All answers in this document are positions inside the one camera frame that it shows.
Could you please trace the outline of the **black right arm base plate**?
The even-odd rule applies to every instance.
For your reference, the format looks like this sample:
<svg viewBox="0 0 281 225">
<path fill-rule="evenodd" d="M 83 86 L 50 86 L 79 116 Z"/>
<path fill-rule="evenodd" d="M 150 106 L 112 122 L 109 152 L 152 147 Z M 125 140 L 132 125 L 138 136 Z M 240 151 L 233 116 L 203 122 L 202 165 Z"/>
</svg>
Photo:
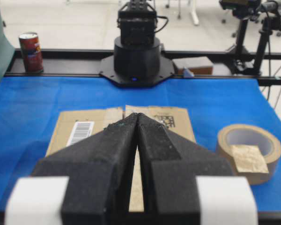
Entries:
<svg viewBox="0 0 281 225">
<path fill-rule="evenodd" d="M 119 87 L 153 87 L 174 75 L 174 66 L 171 60 L 161 57 L 159 71 L 128 69 L 123 73 L 115 71 L 114 57 L 110 56 L 101 60 L 99 75 L 108 79 Z"/>
</svg>

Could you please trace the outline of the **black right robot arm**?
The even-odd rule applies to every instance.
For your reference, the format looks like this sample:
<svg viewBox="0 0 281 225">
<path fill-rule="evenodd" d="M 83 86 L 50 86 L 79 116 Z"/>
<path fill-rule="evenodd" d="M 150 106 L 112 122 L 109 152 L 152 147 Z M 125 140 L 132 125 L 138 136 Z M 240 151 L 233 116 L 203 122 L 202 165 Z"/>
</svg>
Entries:
<svg viewBox="0 0 281 225">
<path fill-rule="evenodd" d="M 118 10 L 120 36 L 114 43 L 114 70 L 123 77 L 146 80 L 158 75 L 161 55 L 158 15 L 146 0 L 130 0 Z"/>
</svg>

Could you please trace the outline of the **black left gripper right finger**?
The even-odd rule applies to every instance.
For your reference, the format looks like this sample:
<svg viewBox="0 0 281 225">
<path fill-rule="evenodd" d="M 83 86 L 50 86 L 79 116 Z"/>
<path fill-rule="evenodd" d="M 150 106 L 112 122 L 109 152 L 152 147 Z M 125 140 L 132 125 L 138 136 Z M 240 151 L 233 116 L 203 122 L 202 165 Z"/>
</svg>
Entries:
<svg viewBox="0 0 281 225">
<path fill-rule="evenodd" d="M 158 225 L 255 225 L 257 206 L 244 177 L 210 150 L 138 115 L 145 210 Z"/>
</svg>

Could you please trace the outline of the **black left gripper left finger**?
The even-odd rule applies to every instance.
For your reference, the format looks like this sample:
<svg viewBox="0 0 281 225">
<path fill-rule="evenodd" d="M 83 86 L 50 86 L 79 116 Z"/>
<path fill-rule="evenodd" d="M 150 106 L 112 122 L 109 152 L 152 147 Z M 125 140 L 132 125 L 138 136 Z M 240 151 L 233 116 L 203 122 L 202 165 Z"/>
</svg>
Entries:
<svg viewBox="0 0 281 225">
<path fill-rule="evenodd" d="M 7 202 L 7 225 L 108 225 L 125 215 L 133 177 L 138 115 L 38 161 Z"/>
</svg>

